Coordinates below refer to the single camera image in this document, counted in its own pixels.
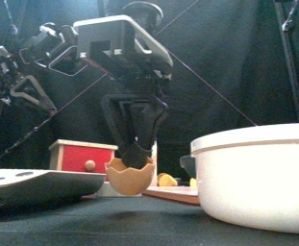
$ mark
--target black tabletop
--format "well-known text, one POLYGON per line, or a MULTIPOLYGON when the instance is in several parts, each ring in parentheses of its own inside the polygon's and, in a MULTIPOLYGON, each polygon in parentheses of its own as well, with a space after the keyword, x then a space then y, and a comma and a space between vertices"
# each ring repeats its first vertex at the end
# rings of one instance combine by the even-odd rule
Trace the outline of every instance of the black tabletop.
POLYGON ((235 226, 148 196, 0 211, 0 245, 299 246, 299 234, 235 226))

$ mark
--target black curtain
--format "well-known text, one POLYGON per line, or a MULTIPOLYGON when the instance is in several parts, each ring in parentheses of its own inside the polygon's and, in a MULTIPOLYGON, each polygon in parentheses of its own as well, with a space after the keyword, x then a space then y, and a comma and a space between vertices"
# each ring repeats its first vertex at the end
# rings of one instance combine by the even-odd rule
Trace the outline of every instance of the black curtain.
MULTIPOLYGON (((0 45, 15 48, 3 2, 0 45)), ((197 137, 254 124, 293 123, 298 118, 274 1, 154 2, 164 12, 155 38, 175 62, 170 94, 164 98, 170 116, 158 134, 158 171, 187 179, 179 158, 189 155, 190 142, 197 137)), ((16 43, 38 35, 39 26, 47 22, 72 25, 99 16, 95 0, 11 0, 8 4, 19 29, 16 43)), ((289 7, 285 1, 285 12, 289 7)), ((299 5, 293 22, 290 37, 299 78, 299 5)), ((59 109, 102 76, 92 68, 76 77, 38 67, 30 70, 59 109)), ((102 80, 1 159, 0 167, 48 168, 50 145, 59 138, 115 144, 100 108, 100 98, 114 86, 108 78, 102 80)), ((4 106, 0 153, 44 119, 34 110, 4 106)))

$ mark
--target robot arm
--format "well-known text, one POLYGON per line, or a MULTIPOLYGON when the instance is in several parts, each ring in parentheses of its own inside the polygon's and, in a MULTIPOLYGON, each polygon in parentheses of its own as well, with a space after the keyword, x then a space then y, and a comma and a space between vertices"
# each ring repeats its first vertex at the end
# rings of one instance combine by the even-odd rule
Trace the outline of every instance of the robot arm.
MULTIPOLYGON (((168 107, 160 96, 174 66, 167 50, 148 32, 127 15, 78 21, 74 27, 59 29, 47 23, 40 34, 26 42, 19 55, 24 64, 35 62, 67 76, 75 76, 91 65, 115 78, 119 91, 104 96, 103 112, 124 165, 143 168, 167 117, 168 107)), ((12 55, 1 46, 0 98, 8 102, 11 97, 22 97, 55 113, 35 77, 20 74, 12 55), (38 97, 27 93, 28 86, 38 97)))
POLYGON ((20 73, 12 54, 0 46, 0 99, 11 105, 12 97, 22 97, 50 114, 55 114, 54 103, 35 77, 20 73))

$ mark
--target white bowl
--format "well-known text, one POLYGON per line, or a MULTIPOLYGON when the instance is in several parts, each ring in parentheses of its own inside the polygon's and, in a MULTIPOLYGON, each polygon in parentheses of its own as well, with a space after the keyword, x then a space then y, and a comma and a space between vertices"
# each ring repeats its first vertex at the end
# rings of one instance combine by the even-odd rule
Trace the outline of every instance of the white bowl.
POLYGON ((191 142, 191 155, 211 217, 299 234, 299 123, 205 135, 191 142))

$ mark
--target container rim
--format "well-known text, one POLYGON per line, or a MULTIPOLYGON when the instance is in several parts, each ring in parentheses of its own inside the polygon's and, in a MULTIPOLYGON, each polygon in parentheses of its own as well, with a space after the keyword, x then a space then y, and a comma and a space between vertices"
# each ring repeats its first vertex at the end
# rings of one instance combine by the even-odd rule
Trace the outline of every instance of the container rim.
POLYGON ((191 141, 191 155, 218 148, 274 143, 299 143, 299 123, 255 126, 203 135, 191 141))

